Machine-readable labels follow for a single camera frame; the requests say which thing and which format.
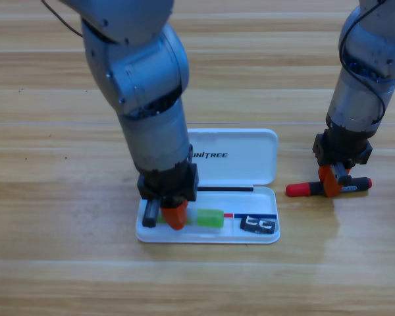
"wooden surface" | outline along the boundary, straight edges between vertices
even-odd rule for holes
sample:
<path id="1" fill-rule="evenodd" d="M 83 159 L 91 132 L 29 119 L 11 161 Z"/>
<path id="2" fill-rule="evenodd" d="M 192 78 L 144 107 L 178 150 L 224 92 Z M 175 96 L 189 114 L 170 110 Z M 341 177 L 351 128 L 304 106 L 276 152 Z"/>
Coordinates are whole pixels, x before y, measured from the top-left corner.
<path id="1" fill-rule="evenodd" d="M 137 172 L 80 38 L 40 0 L 0 0 L 0 316 L 394 316 L 395 96 L 353 172 L 373 179 L 368 194 L 284 196 L 316 180 L 311 146 L 356 5 L 176 1 L 190 126 L 271 128 L 280 140 L 280 240 L 187 246 L 137 241 Z"/>

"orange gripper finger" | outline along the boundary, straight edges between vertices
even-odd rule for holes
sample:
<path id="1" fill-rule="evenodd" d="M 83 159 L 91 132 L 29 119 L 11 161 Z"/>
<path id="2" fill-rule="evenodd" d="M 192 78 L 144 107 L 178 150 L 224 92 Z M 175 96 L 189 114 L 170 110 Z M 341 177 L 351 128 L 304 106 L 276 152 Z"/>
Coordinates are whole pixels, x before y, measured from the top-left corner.
<path id="1" fill-rule="evenodd" d="M 183 229 L 187 221 L 187 205 L 188 202 L 184 201 L 178 207 L 175 208 L 161 208 L 161 214 L 165 221 L 174 230 Z"/>
<path id="2" fill-rule="evenodd" d="M 319 180 L 321 182 L 325 181 L 325 178 L 327 177 L 328 171 L 330 171 L 330 165 L 320 166 L 319 167 L 319 170 L 317 171 L 317 174 L 319 175 Z"/>
<path id="3" fill-rule="evenodd" d="M 325 191 L 325 195 L 328 198 L 333 198 L 341 192 L 343 187 L 344 186 L 338 184 L 332 169 L 329 167 L 325 175 L 325 180 L 323 181 L 323 190 Z"/>

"printed logo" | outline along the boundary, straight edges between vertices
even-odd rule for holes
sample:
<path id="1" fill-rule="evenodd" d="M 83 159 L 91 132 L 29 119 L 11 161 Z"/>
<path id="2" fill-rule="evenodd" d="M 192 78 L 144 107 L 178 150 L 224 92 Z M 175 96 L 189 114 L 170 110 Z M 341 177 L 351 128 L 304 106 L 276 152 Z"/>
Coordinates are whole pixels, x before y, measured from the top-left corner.
<path id="1" fill-rule="evenodd" d="M 356 186 L 345 186 L 342 188 L 342 191 L 356 191 L 357 187 Z"/>
<path id="2" fill-rule="evenodd" d="M 206 152 L 202 152 L 202 153 L 194 153 L 193 157 L 195 158 L 227 158 L 228 154 L 227 153 L 206 153 Z"/>

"case lid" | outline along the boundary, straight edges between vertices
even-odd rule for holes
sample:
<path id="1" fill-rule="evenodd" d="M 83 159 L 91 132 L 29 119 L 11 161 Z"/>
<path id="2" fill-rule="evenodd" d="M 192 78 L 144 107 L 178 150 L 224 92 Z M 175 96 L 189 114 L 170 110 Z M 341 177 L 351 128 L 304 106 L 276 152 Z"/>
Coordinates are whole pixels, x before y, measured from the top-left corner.
<path id="1" fill-rule="evenodd" d="M 199 186 L 269 184 L 277 170 L 278 136 L 267 129 L 189 129 Z"/>

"green object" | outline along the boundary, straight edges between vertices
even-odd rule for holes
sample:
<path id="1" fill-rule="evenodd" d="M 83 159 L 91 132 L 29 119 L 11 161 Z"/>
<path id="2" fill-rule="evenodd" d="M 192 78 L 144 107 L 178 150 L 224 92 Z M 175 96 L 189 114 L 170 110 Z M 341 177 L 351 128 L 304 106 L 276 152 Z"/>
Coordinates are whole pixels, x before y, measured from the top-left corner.
<path id="1" fill-rule="evenodd" d="M 157 224 L 166 224 L 165 219 L 159 215 Z M 222 209 L 187 209 L 186 225 L 200 227 L 222 228 L 224 226 L 224 211 Z"/>
<path id="2" fill-rule="evenodd" d="M 198 209 L 196 226 L 221 228 L 224 226 L 224 211 L 221 209 Z"/>

